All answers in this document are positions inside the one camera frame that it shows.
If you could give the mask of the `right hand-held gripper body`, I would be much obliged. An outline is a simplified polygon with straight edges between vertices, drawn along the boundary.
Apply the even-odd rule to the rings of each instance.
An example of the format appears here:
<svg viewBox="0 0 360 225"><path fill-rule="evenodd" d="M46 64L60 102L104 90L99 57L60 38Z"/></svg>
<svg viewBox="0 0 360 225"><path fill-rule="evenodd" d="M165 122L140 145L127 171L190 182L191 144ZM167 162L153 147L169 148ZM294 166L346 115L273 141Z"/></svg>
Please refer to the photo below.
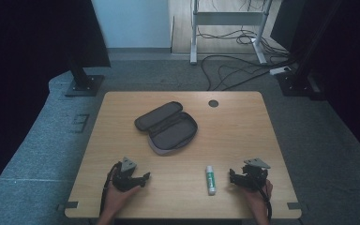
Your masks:
<svg viewBox="0 0 360 225"><path fill-rule="evenodd" d="M243 186L251 190L258 190L266 184L270 166L259 158L246 159L242 168L244 174Z"/></svg>

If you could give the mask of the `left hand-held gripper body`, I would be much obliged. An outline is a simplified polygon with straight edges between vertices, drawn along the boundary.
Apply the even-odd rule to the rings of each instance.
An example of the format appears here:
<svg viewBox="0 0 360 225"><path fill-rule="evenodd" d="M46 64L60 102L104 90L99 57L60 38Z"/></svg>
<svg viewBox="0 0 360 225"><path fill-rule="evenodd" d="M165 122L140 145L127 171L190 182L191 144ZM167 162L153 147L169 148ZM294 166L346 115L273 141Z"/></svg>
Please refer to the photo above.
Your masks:
<svg viewBox="0 0 360 225"><path fill-rule="evenodd" d="M137 164L127 157L123 157L112 167L112 184L120 191L126 192L139 185L138 180L132 177Z"/></svg>

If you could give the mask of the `person's left hand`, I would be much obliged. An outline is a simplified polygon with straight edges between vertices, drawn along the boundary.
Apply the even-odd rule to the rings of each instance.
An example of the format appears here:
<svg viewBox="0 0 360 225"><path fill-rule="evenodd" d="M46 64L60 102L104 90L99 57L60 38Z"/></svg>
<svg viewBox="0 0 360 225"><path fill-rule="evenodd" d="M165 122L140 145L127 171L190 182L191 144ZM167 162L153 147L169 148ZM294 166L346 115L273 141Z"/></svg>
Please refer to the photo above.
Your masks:
<svg viewBox="0 0 360 225"><path fill-rule="evenodd" d="M122 192L113 185L106 189L106 197L101 215L113 218L126 204L127 200L141 189L140 186Z"/></svg>

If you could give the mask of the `person's right hand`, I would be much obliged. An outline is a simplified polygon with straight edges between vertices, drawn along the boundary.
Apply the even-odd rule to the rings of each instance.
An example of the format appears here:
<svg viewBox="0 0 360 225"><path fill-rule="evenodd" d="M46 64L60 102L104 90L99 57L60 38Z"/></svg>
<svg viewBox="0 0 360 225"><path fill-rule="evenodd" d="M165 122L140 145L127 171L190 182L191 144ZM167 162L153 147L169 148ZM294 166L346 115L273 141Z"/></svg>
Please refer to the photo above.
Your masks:
<svg viewBox="0 0 360 225"><path fill-rule="evenodd" d="M268 208L264 201L263 195L259 191L251 191L245 187L241 188L252 215L255 218L268 218ZM265 196L270 199L273 190L273 185L269 180L266 180L265 186L262 188Z"/></svg>

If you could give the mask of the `white green glue stick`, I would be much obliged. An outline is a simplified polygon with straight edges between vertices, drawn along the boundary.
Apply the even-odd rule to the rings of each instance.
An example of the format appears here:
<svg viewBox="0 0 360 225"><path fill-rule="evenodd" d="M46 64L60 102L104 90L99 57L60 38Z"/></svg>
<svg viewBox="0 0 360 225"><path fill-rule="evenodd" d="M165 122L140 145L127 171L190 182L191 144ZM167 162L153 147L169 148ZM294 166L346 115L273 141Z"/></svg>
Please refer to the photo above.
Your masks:
<svg viewBox="0 0 360 225"><path fill-rule="evenodd" d="M208 165L205 169L206 182L207 182L207 191L209 196L214 196L217 192L216 180L213 167Z"/></svg>

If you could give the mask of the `open grey pencil case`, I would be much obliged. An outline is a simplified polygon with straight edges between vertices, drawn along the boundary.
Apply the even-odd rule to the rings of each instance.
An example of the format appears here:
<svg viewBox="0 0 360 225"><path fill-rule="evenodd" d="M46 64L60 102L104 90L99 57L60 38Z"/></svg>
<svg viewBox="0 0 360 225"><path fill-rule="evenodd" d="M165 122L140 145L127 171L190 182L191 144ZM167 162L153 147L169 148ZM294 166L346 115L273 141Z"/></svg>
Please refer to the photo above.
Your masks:
<svg viewBox="0 0 360 225"><path fill-rule="evenodd" d="M148 133L152 150L164 156L189 144L198 131L193 117L183 111L183 105L171 101L155 108L134 121L135 127Z"/></svg>

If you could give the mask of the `grey floor outlet cover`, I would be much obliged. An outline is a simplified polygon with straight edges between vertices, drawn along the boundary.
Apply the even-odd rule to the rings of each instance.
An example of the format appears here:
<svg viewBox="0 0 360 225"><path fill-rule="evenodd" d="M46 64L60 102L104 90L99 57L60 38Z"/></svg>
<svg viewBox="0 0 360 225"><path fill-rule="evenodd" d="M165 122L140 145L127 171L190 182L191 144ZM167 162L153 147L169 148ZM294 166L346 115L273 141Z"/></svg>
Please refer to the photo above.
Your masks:
<svg viewBox="0 0 360 225"><path fill-rule="evenodd" d="M83 114L76 114L72 120L70 132L71 133L83 133L87 122L89 119L89 115L86 113Z"/></svg>

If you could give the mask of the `white power strip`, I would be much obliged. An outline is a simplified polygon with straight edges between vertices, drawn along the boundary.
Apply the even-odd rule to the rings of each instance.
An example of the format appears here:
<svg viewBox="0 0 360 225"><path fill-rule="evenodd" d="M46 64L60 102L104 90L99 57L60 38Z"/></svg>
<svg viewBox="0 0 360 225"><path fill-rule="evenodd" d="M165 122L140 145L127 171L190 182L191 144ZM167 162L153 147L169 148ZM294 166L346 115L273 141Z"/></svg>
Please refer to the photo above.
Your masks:
<svg viewBox="0 0 360 225"><path fill-rule="evenodd" d="M270 75L275 76L280 73L292 71L290 67L277 67L269 70Z"/></svg>

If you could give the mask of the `dark curtain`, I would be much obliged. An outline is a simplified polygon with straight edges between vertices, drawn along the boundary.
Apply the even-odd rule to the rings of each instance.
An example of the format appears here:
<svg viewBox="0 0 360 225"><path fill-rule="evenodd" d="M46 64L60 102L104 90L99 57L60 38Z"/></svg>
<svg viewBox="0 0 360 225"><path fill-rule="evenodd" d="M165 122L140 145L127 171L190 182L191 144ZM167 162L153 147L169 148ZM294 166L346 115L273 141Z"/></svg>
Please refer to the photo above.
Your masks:
<svg viewBox="0 0 360 225"><path fill-rule="evenodd" d="M49 81L110 64L92 0L0 0L0 173L33 126Z"/></svg>
<svg viewBox="0 0 360 225"><path fill-rule="evenodd" d="M343 0L322 41L316 81L360 142L360 0Z"/></svg>

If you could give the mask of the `black stand with base plate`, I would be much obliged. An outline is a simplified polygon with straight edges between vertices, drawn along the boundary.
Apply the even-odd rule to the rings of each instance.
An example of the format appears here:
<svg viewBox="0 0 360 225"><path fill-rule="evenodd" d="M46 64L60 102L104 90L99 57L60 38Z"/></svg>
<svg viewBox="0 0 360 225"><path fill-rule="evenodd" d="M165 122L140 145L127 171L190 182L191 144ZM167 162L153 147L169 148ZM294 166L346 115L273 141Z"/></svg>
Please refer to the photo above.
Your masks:
<svg viewBox="0 0 360 225"><path fill-rule="evenodd" d="M271 37L289 53L296 69L277 75L286 97L325 100L316 81L323 38L343 0L283 0Z"/></svg>
<svg viewBox="0 0 360 225"><path fill-rule="evenodd" d="M66 97L95 97L98 90L104 81L103 75L87 75L83 68L77 62L69 57L68 59L69 71L72 74L73 80L69 85L65 96Z"/></svg>

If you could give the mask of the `white metal desk frame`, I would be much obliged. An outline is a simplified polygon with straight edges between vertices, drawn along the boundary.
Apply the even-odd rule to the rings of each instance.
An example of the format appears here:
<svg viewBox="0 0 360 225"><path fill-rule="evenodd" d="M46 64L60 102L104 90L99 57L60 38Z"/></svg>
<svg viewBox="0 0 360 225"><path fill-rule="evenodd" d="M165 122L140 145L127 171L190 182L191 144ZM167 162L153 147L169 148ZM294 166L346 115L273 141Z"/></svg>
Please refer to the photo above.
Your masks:
<svg viewBox="0 0 360 225"><path fill-rule="evenodd" d="M199 11L199 0L191 0L191 26L192 36L190 42L190 59L191 65L197 64L197 31L200 25L258 25L259 30L255 37L251 39L252 47L261 65L267 63L261 41L263 40L263 31L266 25L270 7L273 0L265 0L262 11L238 11L238 12L204 12Z"/></svg>

